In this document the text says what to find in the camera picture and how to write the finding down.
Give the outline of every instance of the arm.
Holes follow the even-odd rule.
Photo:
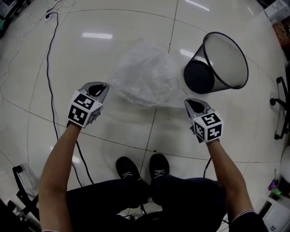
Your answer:
[[[245,180],[231,158],[217,140],[207,143],[213,160],[217,181],[226,189],[229,217],[233,219],[247,210],[253,210]]]
[[[81,127],[71,123],[51,151],[40,179],[39,216],[42,230],[72,232],[66,192],[73,150]]]

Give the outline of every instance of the shoelace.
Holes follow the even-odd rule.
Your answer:
[[[165,175],[165,170],[164,169],[161,169],[161,170],[154,170],[155,174],[154,174],[154,178],[157,178],[157,177],[160,177],[160,176],[164,176]]]
[[[133,176],[131,172],[127,172],[127,173],[124,173],[123,175],[123,178],[126,178],[128,176]]]

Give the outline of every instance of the dark pants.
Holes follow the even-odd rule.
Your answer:
[[[74,231],[155,226],[156,220],[134,223],[116,216],[127,208],[139,207],[147,199],[148,191],[162,207],[162,216],[157,220],[162,228],[188,224],[195,231],[199,228],[216,231],[227,212],[224,187],[210,179],[166,175],[150,189],[144,184],[116,179],[68,191],[67,204]]]

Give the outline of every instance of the wrist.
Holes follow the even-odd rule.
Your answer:
[[[210,146],[215,145],[215,144],[219,144],[219,139],[213,140],[213,141],[210,141],[210,142],[206,143],[207,147],[210,147]]]
[[[76,131],[76,132],[81,132],[82,127],[69,121],[68,125],[67,125],[67,129]]]

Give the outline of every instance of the sleeve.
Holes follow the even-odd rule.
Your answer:
[[[229,232],[268,232],[262,217],[254,211],[242,213],[229,225]]]

